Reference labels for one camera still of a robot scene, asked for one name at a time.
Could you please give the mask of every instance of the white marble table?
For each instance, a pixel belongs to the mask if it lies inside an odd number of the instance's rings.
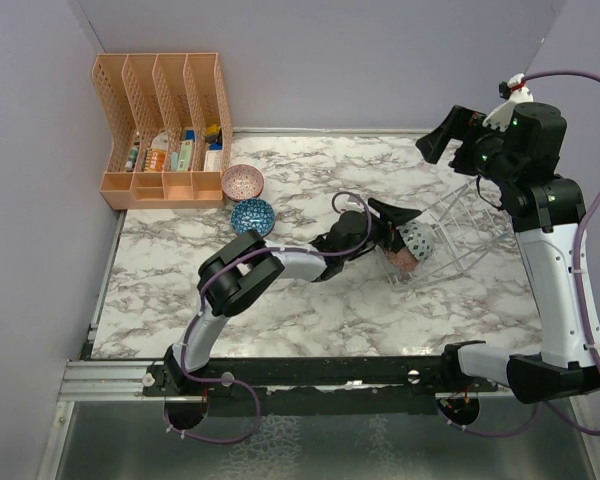
[[[276,210],[269,239],[303,244],[328,230],[338,190],[424,208],[466,178],[424,163],[410,137],[243,136],[232,163],[260,168]],[[199,265],[235,234],[230,207],[129,211],[108,285],[93,358],[161,357],[192,314]],[[471,276],[396,291],[374,255],[325,283],[275,283],[229,322],[213,356],[436,354],[483,339],[538,348],[539,318],[515,251],[497,250]]]

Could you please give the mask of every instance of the pink bowl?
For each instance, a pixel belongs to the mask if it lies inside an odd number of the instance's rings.
[[[255,198],[264,189],[264,177],[251,165],[234,165],[222,176],[222,191],[235,202]]]

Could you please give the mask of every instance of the wall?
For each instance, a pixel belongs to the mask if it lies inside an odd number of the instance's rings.
[[[490,110],[564,0],[79,0],[108,52],[217,51],[234,125],[433,127]]]
[[[600,0],[571,0],[548,35],[529,72],[578,68],[600,74]],[[537,101],[551,103],[567,119],[559,173],[580,183],[590,203],[600,189],[600,85],[571,79],[529,83]],[[589,267],[600,317],[600,208],[589,227]],[[591,399],[600,425],[600,394]]]
[[[0,2],[0,480],[36,475],[115,226],[93,60],[64,0]]]

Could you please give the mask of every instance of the bowl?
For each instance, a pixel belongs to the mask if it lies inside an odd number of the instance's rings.
[[[255,198],[263,188],[262,173],[251,165],[234,165],[222,176],[222,191],[235,202]]]
[[[259,198],[249,198],[236,205],[231,213],[231,228],[238,235],[247,230],[256,230],[265,236],[273,229],[275,223],[273,207]]]

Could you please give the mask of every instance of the orange container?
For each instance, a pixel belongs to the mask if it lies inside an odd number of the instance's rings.
[[[116,210],[222,207],[223,172],[204,172],[207,126],[222,127],[222,170],[229,166],[233,127],[217,53],[102,54],[93,84],[113,137],[102,196]],[[189,171],[171,171],[171,153],[184,132],[195,132]],[[168,135],[162,172],[145,171],[147,150],[161,131]],[[132,172],[125,163],[139,137]]]

